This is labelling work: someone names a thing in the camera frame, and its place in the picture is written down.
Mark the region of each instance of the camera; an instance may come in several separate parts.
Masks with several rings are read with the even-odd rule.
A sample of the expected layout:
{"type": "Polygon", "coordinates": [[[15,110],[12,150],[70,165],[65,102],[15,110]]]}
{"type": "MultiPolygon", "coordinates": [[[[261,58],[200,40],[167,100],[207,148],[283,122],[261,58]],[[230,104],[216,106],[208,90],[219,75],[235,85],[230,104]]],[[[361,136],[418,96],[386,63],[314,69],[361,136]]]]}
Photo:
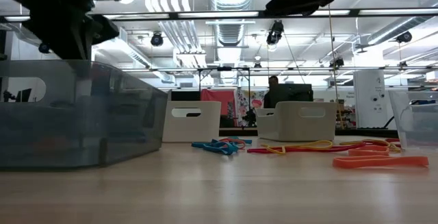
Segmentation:
{"type": "Polygon", "coordinates": [[[163,37],[161,32],[155,32],[151,39],[151,44],[154,47],[159,47],[163,45],[163,37]]]}
{"type": "Polygon", "coordinates": [[[266,38],[266,43],[268,45],[276,45],[281,39],[281,33],[283,30],[283,23],[281,21],[275,21],[268,37],[266,38]]]}

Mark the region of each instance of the wooden table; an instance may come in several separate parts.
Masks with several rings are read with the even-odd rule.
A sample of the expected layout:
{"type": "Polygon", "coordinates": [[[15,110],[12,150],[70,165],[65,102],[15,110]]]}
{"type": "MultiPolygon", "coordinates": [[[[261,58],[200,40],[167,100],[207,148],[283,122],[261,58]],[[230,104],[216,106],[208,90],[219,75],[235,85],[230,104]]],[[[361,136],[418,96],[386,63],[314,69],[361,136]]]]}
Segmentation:
{"type": "Polygon", "coordinates": [[[158,152],[106,169],[0,173],[0,223],[438,221],[435,157],[429,170],[348,170],[331,166],[337,155],[225,156],[164,144],[158,152]]]}

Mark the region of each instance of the white storage box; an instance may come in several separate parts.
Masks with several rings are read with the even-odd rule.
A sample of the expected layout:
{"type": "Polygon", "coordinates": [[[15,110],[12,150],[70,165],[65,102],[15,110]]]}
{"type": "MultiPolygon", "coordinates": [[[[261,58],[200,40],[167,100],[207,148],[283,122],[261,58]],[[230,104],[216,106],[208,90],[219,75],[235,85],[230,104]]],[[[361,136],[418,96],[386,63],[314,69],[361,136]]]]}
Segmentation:
{"type": "Polygon", "coordinates": [[[402,148],[437,150],[438,92],[390,91],[389,98],[402,148]]]}
{"type": "Polygon", "coordinates": [[[210,142],[219,137],[219,101],[168,101],[163,142],[210,142]]]}
{"type": "Polygon", "coordinates": [[[260,138],[283,142],[335,138],[335,103],[282,101],[275,109],[257,109],[256,113],[260,138]]]}

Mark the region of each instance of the transparent plastic bin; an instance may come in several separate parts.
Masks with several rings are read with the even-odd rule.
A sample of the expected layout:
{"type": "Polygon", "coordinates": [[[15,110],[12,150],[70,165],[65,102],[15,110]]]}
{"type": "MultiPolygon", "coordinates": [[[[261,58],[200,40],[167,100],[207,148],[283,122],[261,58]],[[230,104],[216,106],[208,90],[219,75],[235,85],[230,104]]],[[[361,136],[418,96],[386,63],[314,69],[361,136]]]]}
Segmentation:
{"type": "Polygon", "coordinates": [[[37,102],[0,102],[0,168],[101,166],[161,147],[167,94],[119,69],[17,60],[0,62],[0,77],[45,84],[37,102]]]}
{"type": "Polygon", "coordinates": [[[402,148],[438,152],[438,92],[389,91],[402,148]]]}

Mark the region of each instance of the computer monitor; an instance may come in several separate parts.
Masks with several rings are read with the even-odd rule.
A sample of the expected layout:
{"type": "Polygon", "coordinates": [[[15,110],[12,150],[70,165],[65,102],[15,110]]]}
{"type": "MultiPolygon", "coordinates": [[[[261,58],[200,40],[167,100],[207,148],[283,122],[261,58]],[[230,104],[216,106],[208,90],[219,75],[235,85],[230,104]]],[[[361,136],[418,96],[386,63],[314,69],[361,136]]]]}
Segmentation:
{"type": "Polygon", "coordinates": [[[280,101],[313,101],[311,84],[278,84],[269,89],[272,107],[280,101]]]}

